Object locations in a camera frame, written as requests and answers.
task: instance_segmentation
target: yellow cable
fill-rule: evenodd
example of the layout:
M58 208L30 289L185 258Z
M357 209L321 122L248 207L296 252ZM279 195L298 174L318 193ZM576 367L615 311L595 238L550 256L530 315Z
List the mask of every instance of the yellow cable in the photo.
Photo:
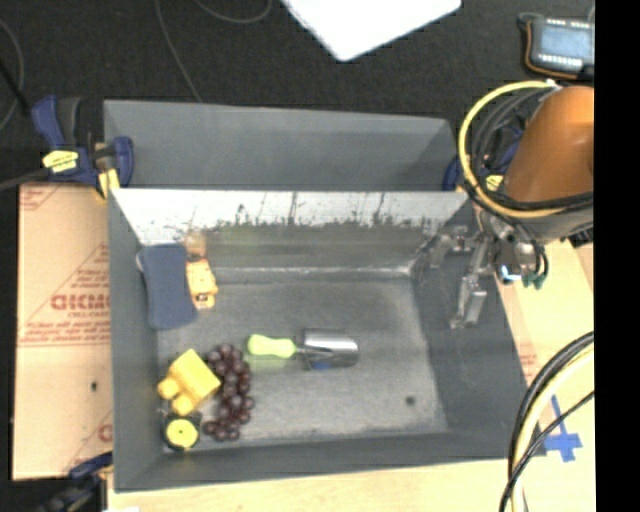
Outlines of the yellow cable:
M531 404L529 412L525 416L522 423L522 428L516 441L514 450L514 457L511 469L514 469L520 459L527 451L531 436L536 428L538 420L542 414L542 411L547 406L549 400L554 395L556 390L565 382L571 375L577 370L593 361L594 359L594 345L589 345L583 349L578 355L576 355L566 366L564 366L552 379L549 380L547 385L540 391L536 399ZM524 510L524 500L522 497L522 484L520 481L516 481L511 492L511 510L512 512L519 512Z
M467 154L465 149L467 131L471 126L471 121L476 117L478 112L480 112L480 110L482 110L489 102L493 101L498 96L520 89L547 89L552 87L556 86L553 83L541 82L537 80L516 82L499 87L487 94L473 106L473 108L467 113L467 116L465 117L464 121L462 122L462 126L460 127L460 134L458 136L458 154L460 156L460 164L462 165L462 170L464 171L466 180L475 189L476 193L484 204L486 204L496 213L500 213L506 217L513 217L517 219L533 219L538 217L546 217L547 215L553 215L555 213L561 212L564 210L564 208L546 208L540 210L521 211L507 208L493 201L487 194L484 193L484 190L482 190L482 188L479 186L478 180L476 180L476 176L471 169L471 164L469 162L470 156Z

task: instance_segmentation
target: grape bunch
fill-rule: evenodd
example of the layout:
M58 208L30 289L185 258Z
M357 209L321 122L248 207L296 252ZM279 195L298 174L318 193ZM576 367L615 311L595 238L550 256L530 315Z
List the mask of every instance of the grape bunch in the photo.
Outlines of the grape bunch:
M205 434L216 441L235 441L240 427L251 419L255 401L248 395L251 369L241 350L229 344L217 346L207 356L207 365L221 385L218 391L216 418L202 425Z

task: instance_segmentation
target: gray bin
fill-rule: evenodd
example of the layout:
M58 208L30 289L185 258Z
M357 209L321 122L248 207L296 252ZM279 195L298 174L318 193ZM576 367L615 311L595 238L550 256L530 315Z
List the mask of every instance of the gray bin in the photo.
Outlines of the gray bin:
M110 200L117 491L506 455L524 380L495 286L485 320L451 331L466 258L423 267L443 225L473 225L466 197L439 191L445 122L117 101L105 128L132 137L137 159ZM216 306L151 329L135 255L192 227L207 233ZM167 449L156 385L173 358L304 328L345 332L358 363L254 366L238 441Z

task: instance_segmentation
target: black device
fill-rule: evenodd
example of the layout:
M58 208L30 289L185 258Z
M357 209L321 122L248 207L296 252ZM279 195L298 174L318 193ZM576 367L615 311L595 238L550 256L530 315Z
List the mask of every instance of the black device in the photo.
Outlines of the black device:
M525 64L538 73L565 79L593 79L596 25L568 18L522 15L527 34Z

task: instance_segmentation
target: blue sponge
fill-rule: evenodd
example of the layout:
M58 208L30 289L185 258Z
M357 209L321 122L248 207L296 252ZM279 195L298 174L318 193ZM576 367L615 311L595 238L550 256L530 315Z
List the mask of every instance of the blue sponge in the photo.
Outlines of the blue sponge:
M147 321L154 329L175 329L198 311L186 276L187 251L179 244L150 245L137 254L147 289Z

